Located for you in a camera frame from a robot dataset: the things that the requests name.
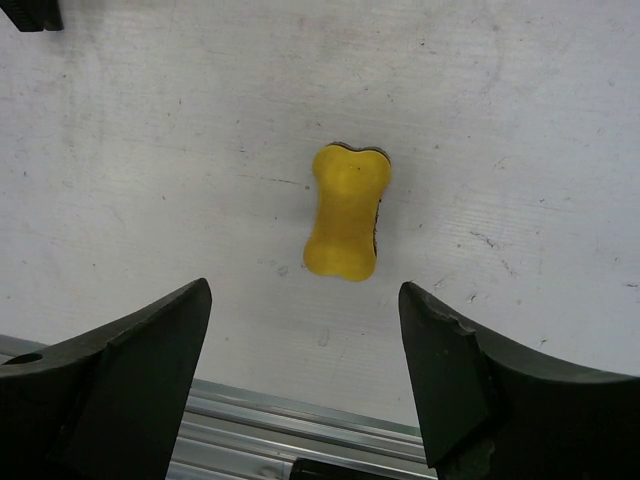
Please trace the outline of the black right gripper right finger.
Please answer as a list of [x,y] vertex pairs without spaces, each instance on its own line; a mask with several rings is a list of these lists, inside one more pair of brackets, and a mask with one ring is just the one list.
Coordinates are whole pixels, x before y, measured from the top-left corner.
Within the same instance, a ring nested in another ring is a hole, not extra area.
[[453,310],[398,297],[426,461],[441,479],[635,479],[639,380],[561,360]]

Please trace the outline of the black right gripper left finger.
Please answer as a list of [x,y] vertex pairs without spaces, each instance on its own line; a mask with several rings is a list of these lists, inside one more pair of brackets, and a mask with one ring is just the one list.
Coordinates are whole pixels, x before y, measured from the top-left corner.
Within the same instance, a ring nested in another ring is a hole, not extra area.
[[209,323],[197,279],[1,366],[4,479],[163,479]]

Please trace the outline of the yellow bone-shaped eraser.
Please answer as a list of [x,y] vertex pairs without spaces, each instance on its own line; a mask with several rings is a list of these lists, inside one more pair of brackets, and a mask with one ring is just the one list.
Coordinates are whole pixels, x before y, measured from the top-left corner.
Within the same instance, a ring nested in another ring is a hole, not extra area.
[[304,264],[319,276],[370,278],[377,263],[379,205],[392,179],[388,156],[375,148],[332,143],[316,154],[312,172],[318,202]]

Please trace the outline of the aluminium table frame rail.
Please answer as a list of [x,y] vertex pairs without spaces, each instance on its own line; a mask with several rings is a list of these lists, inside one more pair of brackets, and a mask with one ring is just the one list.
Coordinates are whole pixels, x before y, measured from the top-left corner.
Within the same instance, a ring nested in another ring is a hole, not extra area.
[[[48,346],[3,337],[2,363]],[[193,377],[165,478],[431,479],[418,429]]]

